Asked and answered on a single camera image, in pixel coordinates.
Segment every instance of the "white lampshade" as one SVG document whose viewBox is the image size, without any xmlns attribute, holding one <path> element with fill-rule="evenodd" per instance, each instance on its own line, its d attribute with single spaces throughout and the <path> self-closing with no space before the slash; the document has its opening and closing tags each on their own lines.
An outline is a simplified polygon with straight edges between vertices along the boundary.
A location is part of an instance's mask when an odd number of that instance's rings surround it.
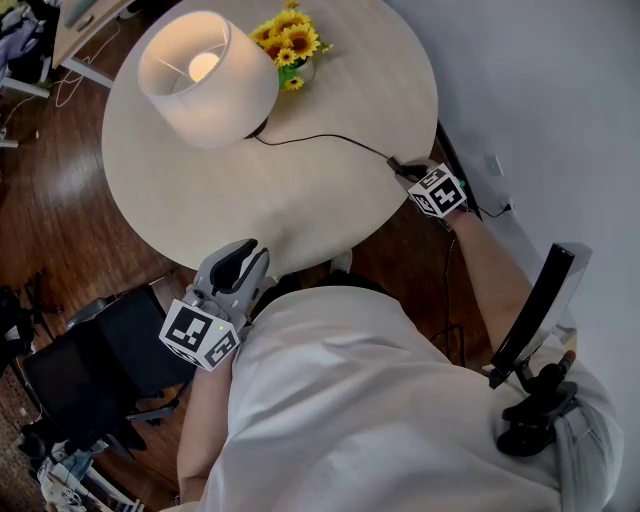
<svg viewBox="0 0 640 512">
<path fill-rule="evenodd" d="M 252 134 L 279 90 L 269 56 L 209 11 L 185 14 L 155 35 L 140 58 L 138 83 L 167 123 L 201 148 Z"/>
</svg>

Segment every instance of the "green leaf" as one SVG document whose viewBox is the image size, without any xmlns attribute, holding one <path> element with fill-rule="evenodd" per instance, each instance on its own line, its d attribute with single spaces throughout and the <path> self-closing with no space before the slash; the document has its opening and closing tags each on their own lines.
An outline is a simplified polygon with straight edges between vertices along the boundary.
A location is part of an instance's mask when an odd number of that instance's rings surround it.
<svg viewBox="0 0 640 512">
<path fill-rule="evenodd" d="M 280 79 L 280 87 L 283 87 L 284 83 L 287 80 L 291 80 L 296 76 L 298 76 L 298 73 L 296 72 L 292 64 L 288 64 L 286 66 L 278 68 L 278 78 Z"/>
</svg>

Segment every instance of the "lamp cord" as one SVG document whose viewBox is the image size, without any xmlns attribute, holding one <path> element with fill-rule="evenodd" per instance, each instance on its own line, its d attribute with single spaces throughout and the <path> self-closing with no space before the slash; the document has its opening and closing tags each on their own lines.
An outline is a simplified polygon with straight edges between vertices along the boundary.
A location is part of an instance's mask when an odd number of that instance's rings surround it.
<svg viewBox="0 0 640 512">
<path fill-rule="evenodd" d="M 491 215 L 487 210 L 485 210 L 482 206 L 478 206 L 478 208 L 483 211 L 484 213 L 486 213 L 489 217 L 491 217 L 492 219 L 497 219 L 498 217 L 500 217 L 500 215 L 504 215 L 507 212 L 510 212 L 512 210 L 511 205 L 508 204 L 507 206 L 505 206 L 502 211 L 500 213 L 496 213 L 495 215 Z"/>
<path fill-rule="evenodd" d="M 305 141 L 305 140 L 318 139 L 320 137 L 335 137 L 336 139 L 346 140 L 347 142 L 351 142 L 351 144 L 355 144 L 356 146 L 360 146 L 361 148 L 366 149 L 367 151 L 371 151 L 372 153 L 375 153 L 376 155 L 381 156 L 385 160 L 389 160 L 389 157 L 387 155 L 385 155 L 384 153 L 381 153 L 377 149 L 370 148 L 369 146 L 366 146 L 366 145 L 362 144 L 361 142 L 358 142 L 357 140 L 353 140 L 353 139 L 350 139 L 349 137 L 345 137 L 344 135 L 338 135 L 338 134 L 335 134 L 335 133 L 320 133 L 318 135 L 311 135 L 310 137 L 303 137 L 301 139 L 285 140 L 283 142 L 267 142 L 266 140 L 261 139 L 257 135 L 256 135 L 255 139 L 258 142 L 261 142 L 262 144 L 264 144 L 266 146 L 282 146 L 283 144 L 291 144 L 292 142 L 302 142 L 302 141 Z"/>
<path fill-rule="evenodd" d="M 449 300 L 449 262 L 451 261 L 451 253 L 453 252 L 453 246 L 456 242 L 456 236 L 453 235 L 451 238 L 451 242 L 449 243 L 449 247 L 447 248 L 447 255 L 444 260 L 444 272 L 442 273 L 442 281 L 444 285 L 444 329 L 440 331 L 438 334 L 431 338 L 431 341 L 434 341 L 436 338 L 439 338 L 444 334 L 444 347 L 445 347 L 445 355 L 447 359 L 451 361 L 451 348 L 449 347 L 449 333 L 457 329 L 458 334 L 460 335 L 460 366 L 466 368 L 467 366 L 467 358 L 465 354 L 465 346 L 464 346 L 464 329 L 460 324 L 449 325 L 450 322 L 450 300 Z"/>
</svg>

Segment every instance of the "light bulb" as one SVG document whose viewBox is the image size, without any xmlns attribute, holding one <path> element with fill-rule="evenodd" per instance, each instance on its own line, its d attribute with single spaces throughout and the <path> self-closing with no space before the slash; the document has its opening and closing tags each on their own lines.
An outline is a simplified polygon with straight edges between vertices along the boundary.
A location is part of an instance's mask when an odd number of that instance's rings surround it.
<svg viewBox="0 0 640 512">
<path fill-rule="evenodd" d="M 189 64 L 189 76 L 194 82 L 199 82 L 209 72 L 216 67 L 220 59 L 217 55 L 210 52 L 203 52 L 196 55 Z"/>
</svg>

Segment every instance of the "desk leg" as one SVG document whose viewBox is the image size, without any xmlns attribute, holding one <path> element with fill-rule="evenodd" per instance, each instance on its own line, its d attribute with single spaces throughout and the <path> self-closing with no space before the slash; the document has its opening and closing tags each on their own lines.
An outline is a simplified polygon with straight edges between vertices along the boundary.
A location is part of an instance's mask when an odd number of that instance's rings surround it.
<svg viewBox="0 0 640 512">
<path fill-rule="evenodd" d="M 100 71 L 94 68 L 88 62 L 80 60 L 76 57 L 70 57 L 65 60 L 62 65 L 70 69 L 71 71 L 75 71 L 76 73 L 81 74 L 82 76 L 86 76 L 90 78 L 94 82 L 98 82 L 100 85 L 104 85 L 106 88 L 111 89 L 113 87 L 113 80 L 105 75 L 103 75 Z"/>
<path fill-rule="evenodd" d="M 13 78 L 3 78 L 0 85 L 2 85 L 2 87 L 9 87 L 10 89 L 16 89 L 17 91 L 26 92 L 27 94 L 35 94 L 36 96 L 40 96 L 41 98 L 48 98 L 50 94 L 49 91 L 43 89 L 42 87 L 25 84 L 24 82 L 14 80 Z"/>
</svg>

